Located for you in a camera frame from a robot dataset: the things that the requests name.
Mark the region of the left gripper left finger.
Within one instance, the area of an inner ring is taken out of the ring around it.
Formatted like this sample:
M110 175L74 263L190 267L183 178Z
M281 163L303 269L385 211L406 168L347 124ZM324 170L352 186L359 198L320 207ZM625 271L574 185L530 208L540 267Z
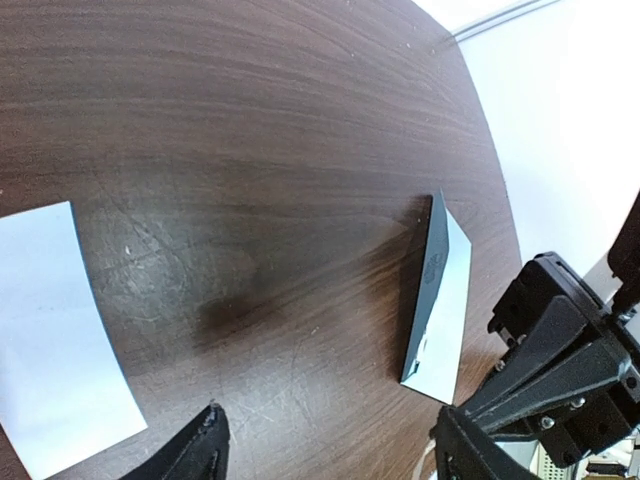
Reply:
M148 460L121 480L225 480L230 430L222 406L212 400Z

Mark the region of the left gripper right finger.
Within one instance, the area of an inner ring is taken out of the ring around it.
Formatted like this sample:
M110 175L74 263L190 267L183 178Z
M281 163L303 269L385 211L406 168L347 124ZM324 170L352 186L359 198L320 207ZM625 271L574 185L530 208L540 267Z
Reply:
M435 441L438 479L536 479L458 408L444 406L440 409L432 439Z

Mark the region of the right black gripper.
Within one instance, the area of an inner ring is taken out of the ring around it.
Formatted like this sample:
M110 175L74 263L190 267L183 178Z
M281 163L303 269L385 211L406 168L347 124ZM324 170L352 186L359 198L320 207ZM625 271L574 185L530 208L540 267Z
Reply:
M639 258L611 254L612 305L556 253L535 256L494 308L503 369L462 406L498 441L538 440L559 467L600 453L639 424L639 342L623 317L639 301Z

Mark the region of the white sticker sheet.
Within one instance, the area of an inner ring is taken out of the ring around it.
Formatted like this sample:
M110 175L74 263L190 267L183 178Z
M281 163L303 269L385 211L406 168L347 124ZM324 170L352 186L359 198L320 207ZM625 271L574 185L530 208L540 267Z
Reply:
M68 202L1 220L1 425L33 479L147 427L100 317Z

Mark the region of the light blue envelope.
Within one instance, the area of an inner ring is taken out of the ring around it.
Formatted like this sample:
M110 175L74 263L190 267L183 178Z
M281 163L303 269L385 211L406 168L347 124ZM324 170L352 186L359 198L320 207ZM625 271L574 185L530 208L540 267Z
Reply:
M471 257L471 241L435 194L400 384L444 404L455 396Z

